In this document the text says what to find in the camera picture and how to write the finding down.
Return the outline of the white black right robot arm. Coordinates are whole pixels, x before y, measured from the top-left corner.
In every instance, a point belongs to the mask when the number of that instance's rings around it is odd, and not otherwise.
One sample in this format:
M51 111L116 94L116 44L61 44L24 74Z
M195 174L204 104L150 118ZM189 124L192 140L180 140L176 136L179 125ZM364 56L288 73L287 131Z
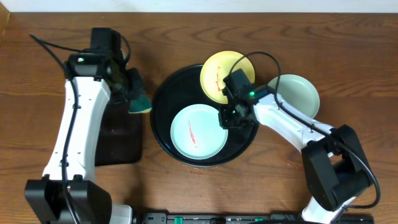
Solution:
M228 99L220 108L222 127L258 123L277 132L301 153L312 195L302 220L334 223L354 207L354 199L377 184L358 135L348 125L334 128L312 119L267 85L227 84L222 93Z

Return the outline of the green yellow sponge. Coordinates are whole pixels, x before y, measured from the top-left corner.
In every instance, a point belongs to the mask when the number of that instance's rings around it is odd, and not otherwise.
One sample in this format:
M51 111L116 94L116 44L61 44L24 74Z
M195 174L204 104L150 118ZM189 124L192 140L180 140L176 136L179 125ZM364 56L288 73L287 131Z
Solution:
M131 100L128 113L148 113L152 109L152 103L146 95L140 95L137 99Z

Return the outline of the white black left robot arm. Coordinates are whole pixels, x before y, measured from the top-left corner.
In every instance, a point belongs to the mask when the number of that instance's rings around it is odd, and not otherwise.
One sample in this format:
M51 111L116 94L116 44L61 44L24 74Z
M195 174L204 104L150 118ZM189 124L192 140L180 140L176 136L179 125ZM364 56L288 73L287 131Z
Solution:
M132 164L142 155L142 121L128 98L141 78L121 54L72 54L65 63L65 106L42 178L25 198L41 223L139 223L129 205L114 203L96 184L98 166Z

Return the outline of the black rectangular tray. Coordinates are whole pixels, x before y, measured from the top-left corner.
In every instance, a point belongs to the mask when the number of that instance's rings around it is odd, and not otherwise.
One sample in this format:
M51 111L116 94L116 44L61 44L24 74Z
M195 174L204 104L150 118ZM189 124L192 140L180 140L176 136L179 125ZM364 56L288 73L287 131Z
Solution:
M130 103L107 105L101 120L95 165L133 164L142 156L142 115Z

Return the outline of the yellow plate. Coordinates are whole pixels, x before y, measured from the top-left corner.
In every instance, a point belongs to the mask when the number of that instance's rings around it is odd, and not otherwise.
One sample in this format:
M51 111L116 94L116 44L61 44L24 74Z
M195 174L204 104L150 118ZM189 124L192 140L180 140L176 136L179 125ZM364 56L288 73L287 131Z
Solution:
M235 51L222 51L212 55L203 65L200 72L200 84L205 95L220 104L227 104L228 99L222 93L225 87L223 79L231 68L243 57Z

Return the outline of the mint green plate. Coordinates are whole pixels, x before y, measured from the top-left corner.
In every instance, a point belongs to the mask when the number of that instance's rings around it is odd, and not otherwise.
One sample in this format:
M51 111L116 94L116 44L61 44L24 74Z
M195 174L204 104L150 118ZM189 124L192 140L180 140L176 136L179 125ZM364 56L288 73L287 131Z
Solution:
M304 77L294 74L281 75L277 93L284 101L314 118L320 108L320 96L314 85Z
M170 127L170 137L183 156L204 160L222 150L228 139L228 130L220 126L217 109L195 104L177 113Z

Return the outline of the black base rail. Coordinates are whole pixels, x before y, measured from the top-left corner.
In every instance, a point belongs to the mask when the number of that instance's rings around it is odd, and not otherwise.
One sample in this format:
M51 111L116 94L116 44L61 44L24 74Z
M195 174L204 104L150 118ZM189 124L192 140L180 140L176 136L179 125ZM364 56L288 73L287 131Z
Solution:
M144 224L248 224L248 223L313 223L304 221L299 215L168 215L165 213L146 213Z

